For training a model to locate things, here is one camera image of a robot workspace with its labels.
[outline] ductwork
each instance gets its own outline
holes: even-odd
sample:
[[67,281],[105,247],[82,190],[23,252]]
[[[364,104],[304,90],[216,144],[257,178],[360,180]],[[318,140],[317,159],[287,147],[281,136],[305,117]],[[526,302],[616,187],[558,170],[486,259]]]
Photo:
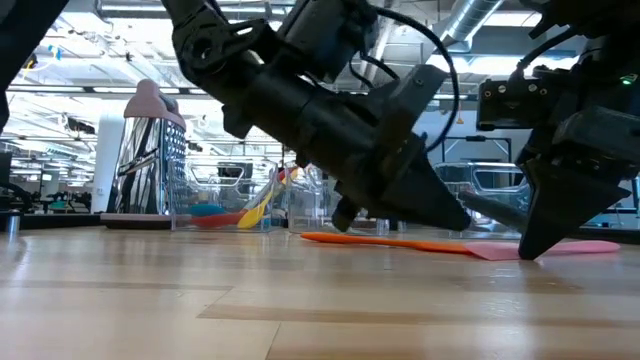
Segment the ductwork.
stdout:
[[469,43],[504,0],[458,0],[453,5],[448,25],[442,38],[445,46]]

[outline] wire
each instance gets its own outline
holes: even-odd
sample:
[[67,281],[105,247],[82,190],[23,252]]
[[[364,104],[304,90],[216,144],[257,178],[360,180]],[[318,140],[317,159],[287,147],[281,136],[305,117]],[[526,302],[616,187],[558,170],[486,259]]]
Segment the wire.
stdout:
[[218,2],[216,0],[206,0],[209,5],[211,5],[211,7],[213,8],[213,10],[215,10],[215,12],[218,13],[218,15],[222,18],[222,20],[224,20],[225,22],[229,22],[229,20],[227,20],[227,17],[224,16],[224,13],[222,12],[222,9],[220,9],[220,5],[218,5]]
[[419,31],[420,33],[422,33],[422,35],[426,36],[429,40],[431,40],[431,42],[433,42],[433,44],[436,46],[438,51],[440,51],[440,54],[442,54],[442,57],[444,58],[444,60],[447,62],[447,65],[449,65],[449,74],[451,75],[451,85],[453,86],[453,109],[451,110],[451,116],[449,116],[449,119],[447,120],[447,123],[442,129],[442,132],[440,133],[440,135],[438,135],[436,140],[426,148],[426,152],[433,151],[438,146],[440,146],[444,142],[444,140],[447,138],[449,131],[451,131],[451,128],[453,127],[453,124],[455,124],[456,119],[458,117],[458,108],[460,106],[460,84],[458,83],[458,73],[456,72],[456,68],[453,65],[453,59],[451,58],[451,55],[447,51],[447,48],[444,46],[440,38],[436,34],[434,34],[433,31],[429,30],[429,28],[426,27],[425,25],[419,23],[418,21],[406,15],[397,13],[393,10],[381,8],[378,6],[374,6],[374,8],[376,9],[376,12],[378,13],[378,15],[389,18],[391,20],[395,20],[407,26],[410,26],[415,30]]
[[353,75],[356,79],[360,80],[364,86],[366,86],[369,90],[373,89],[373,84],[364,76],[360,75],[356,69],[353,68],[353,59],[349,60],[349,71],[351,75]]
[[394,80],[400,79],[400,76],[398,76],[398,74],[396,74],[396,72],[393,71],[393,69],[387,66],[387,64],[382,62],[382,60],[378,60],[362,52],[360,53],[360,60],[366,61],[368,63],[371,63],[377,66],[380,70],[384,71],[387,75],[391,76],[391,78]]
[[529,65],[531,65],[533,60],[535,60],[538,56],[544,54],[547,50],[551,49],[552,47],[560,45],[563,42],[571,39],[576,35],[578,35],[578,28],[572,27],[570,29],[565,30],[561,34],[556,35],[551,39],[545,41],[540,46],[538,46],[537,48],[533,49],[530,53],[525,55],[525,57],[523,57],[522,60],[518,62],[518,66],[516,67],[516,71],[514,72],[514,74],[516,73],[518,75],[524,74],[524,71],[527,69],[527,67],[529,67]]

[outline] wooden table surface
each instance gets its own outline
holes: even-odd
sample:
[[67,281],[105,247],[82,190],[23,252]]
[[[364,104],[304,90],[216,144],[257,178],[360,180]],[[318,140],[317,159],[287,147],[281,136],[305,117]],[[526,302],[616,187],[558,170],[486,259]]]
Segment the wooden table surface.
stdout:
[[640,359],[640,251],[488,262],[271,234],[0,240],[0,359]]

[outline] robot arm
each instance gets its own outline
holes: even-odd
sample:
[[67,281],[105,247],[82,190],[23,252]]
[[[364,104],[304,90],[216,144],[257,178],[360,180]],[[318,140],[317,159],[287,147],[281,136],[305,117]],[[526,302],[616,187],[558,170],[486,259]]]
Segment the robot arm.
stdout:
[[[629,196],[618,187],[640,166],[640,2],[564,0],[539,5],[530,33],[569,25],[532,51],[507,81],[480,86],[476,126],[532,129],[516,164],[532,187],[527,214],[471,194],[465,205],[522,233],[520,256],[533,259],[574,233],[609,206]],[[590,39],[571,70],[524,69],[533,59],[574,36]]]
[[317,83],[333,82],[354,54],[373,46],[378,15],[366,0],[300,0],[278,32],[262,19],[230,24],[215,1],[162,2],[180,68],[224,104],[225,130],[244,138],[258,126],[294,149],[298,165],[313,162],[338,180],[338,229],[346,231],[361,208],[453,230],[469,225],[427,160],[426,135],[411,132],[446,73],[417,65],[366,96]]

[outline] yellow object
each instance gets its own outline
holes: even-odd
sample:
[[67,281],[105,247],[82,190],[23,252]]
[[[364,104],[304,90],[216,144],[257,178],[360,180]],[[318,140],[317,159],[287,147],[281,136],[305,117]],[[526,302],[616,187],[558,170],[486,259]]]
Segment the yellow object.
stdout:
[[[291,172],[291,178],[292,179],[295,178],[297,174],[298,174],[298,168],[296,168]],[[287,183],[287,177],[285,176],[285,178],[282,179],[282,184],[286,184],[286,183]],[[272,196],[273,196],[273,190],[267,193],[267,196],[264,197],[260,205],[247,211],[247,213],[244,214],[242,219],[238,221],[238,229],[251,229],[252,227],[258,225],[258,223],[260,222],[260,220],[262,220],[262,217],[264,216],[264,212],[267,209],[267,205],[269,204],[269,200],[271,200]]]

